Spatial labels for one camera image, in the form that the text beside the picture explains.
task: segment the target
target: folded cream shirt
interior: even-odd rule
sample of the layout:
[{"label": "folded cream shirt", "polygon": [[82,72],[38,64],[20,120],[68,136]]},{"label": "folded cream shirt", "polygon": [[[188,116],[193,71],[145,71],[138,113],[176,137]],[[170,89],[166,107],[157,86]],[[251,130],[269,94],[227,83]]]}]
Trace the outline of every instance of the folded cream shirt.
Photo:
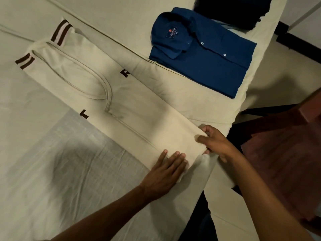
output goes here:
[{"label": "folded cream shirt", "polygon": [[35,42],[16,63],[149,169],[164,149],[184,152],[187,168],[206,149],[195,142],[195,135],[206,135],[202,130],[65,19],[51,39]]}]

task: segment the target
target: size tag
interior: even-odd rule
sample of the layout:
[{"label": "size tag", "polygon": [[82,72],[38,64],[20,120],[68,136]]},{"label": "size tag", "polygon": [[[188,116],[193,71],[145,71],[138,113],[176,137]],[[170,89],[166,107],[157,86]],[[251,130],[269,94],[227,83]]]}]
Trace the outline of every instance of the size tag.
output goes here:
[{"label": "size tag", "polygon": [[174,36],[177,34],[177,28],[176,27],[173,27],[172,29],[170,29],[168,32],[167,32],[167,36],[168,38],[174,38]]}]

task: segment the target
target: beige floor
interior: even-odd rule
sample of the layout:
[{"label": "beige floor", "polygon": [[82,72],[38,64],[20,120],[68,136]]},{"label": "beige floor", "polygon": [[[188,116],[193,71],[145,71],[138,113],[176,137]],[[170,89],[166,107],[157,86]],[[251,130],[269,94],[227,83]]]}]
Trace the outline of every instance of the beige floor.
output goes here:
[{"label": "beige floor", "polygon": [[[321,87],[321,64],[276,42],[274,36],[241,110],[301,102]],[[253,117],[239,115],[236,122]]]}]

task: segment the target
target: blue polo shirt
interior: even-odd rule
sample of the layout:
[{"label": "blue polo shirt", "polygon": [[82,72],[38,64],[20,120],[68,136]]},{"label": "blue polo shirt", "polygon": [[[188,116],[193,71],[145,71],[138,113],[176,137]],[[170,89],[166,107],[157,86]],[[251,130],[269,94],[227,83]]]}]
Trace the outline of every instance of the blue polo shirt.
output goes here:
[{"label": "blue polo shirt", "polygon": [[235,98],[256,44],[192,10],[174,8],[151,30],[149,59]]}]

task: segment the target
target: black folded clothes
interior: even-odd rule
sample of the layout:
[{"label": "black folded clothes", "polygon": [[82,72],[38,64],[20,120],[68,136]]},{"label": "black folded clothes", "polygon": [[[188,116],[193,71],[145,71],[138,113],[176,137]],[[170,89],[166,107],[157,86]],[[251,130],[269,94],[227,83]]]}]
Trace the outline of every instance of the black folded clothes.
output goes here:
[{"label": "black folded clothes", "polygon": [[194,11],[232,27],[252,30],[270,10],[272,0],[197,0]]}]

